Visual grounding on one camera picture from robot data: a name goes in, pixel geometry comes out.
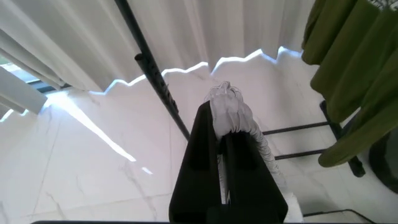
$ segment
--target crumpled fabric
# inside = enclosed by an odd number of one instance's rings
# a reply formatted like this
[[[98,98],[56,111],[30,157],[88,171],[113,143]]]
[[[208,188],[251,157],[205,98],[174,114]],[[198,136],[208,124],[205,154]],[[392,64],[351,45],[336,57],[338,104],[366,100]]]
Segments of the crumpled fabric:
[[[247,104],[244,103],[241,91],[231,86],[229,82],[223,82],[219,86],[210,89],[205,102],[210,101],[211,114],[213,116],[213,128],[217,140],[229,132],[244,131],[249,133],[258,143],[259,153],[274,178],[279,190],[289,207],[284,222],[303,222],[303,215],[296,196],[288,190],[286,180],[278,168],[278,164],[267,139],[262,134],[259,126],[253,120],[253,114]],[[221,199],[225,203],[224,177],[221,156],[218,158],[220,171]]]

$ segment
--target white tile floor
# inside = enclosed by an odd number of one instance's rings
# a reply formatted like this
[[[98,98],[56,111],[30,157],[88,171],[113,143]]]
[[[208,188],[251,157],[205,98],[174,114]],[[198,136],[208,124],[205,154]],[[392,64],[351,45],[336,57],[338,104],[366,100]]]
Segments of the white tile floor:
[[[210,87],[228,80],[241,89],[263,131],[324,121],[322,98],[309,81],[316,67],[282,52],[168,73],[180,115],[192,128]],[[0,223],[35,220],[167,221],[186,140],[147,80],[117,83],[106,95],[69,90],[49,96],[40,115],[11,114],[0,123]],[[268,136],[275,155],[331,146],[328,127]],[[398,195],[365,163],[325,169],[318,156],[279,161],[303,213],[351,208],[376,222],[398,222]]]

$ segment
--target green fabric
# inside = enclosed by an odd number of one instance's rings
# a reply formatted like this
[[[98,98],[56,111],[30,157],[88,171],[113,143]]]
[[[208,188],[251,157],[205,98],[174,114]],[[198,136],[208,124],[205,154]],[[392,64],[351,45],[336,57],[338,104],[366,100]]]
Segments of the green fabric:
[[[317,0],[308,18],[302,59],[320,65],[311,87],[333,122],[357,108],[348,133],[319,158],[342,164],[398,125],[398,1]]]

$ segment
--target black metal rack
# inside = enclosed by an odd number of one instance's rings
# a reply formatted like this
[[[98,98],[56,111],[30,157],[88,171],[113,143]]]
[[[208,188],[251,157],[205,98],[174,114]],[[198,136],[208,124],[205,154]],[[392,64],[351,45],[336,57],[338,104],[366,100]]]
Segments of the black metal rack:
[[[174,101],[172,95],[170,94],[169,89],[167,88],[167,85],[159,71],[159,68],[158,68],[156,61],[148,47],[148,44],[144,38],[144,35],[142,34],[141,29],[139,28],[139,25],[136,21],[136,18],[134,17],[134,14],[131,11],[129,3],[127,2],[127,0],[114,0],[114,1],[115,1],[116,5],[118,6],[124,20],[126,21],[126,24],[129,28],[132,36],[134,37],[135,41],[137,42],[138,47],[140,48],[141,54],[137,54],[134,57],[134,59],[139,64],[141,70],[144,72],[149,83],[152,85],[153,89],[156,91],[157,95],[162,100],[164,106],[167,108],[167,111],[170,113],[171,117],[176,122],[178,128],[181,130],[184,137],[187,140],[189,140],[190,133],[189,133],[188,129],[186,128],[184,122],[182,121],[180,115],[178,114],[177,104]],[[320,108],[322,109],[322,111],[325,115],[325,118],[327,120],[325,122],[306,124],[306,125],[294,126],[294,127],[289,127],[289,128],[282,128],[282,129],[277,129],[277,130],[272,130],[272,131],[264,131],[263,134],[269,135],[269,134],[276,134],[276,133],[284,133],[287,131],[296,131],[296,130],[300,130],[300,129],[315,128],[315,127],[329,125],[331,130],[333,131],[333,134],[336,137],[336,140],[339,139],[342,136],[342,133],[345,133],[345,131],[348,129],[348,126],[346,126],[345,129],[342,129],[339,124],[335,124],[330,121],[330,119],[326,113],[326,102],[322,102],[320,105]],[[325,149],[319,149],[319,150],[314,150],[314,151],[281,155],[281,156],[276,156],[275,159],[277,159],[277,160],[290,159],[290,158],[295,158],[295,157],[321,154],[324,150]],[[348,163],[349,163],[351,170],[353,171],[355,176],[361,177],[364,175],[364,169],[362,168],[362,163],[358,160],[357,157],[354,157]]]

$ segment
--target sheer curtain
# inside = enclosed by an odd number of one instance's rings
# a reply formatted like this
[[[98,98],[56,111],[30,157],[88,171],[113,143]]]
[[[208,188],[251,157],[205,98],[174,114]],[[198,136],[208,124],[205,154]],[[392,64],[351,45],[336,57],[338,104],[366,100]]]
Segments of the sheer curtain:
[[[274,58],[280,46],[300,50],[313,0],[129,4],[161,70],[199,62],[212,69],[221,57],[257,49]],[[142,75],[138,53],[114,1],[0,0],[0,54],[55,88],[105,91],[115,79],[130,82]]]

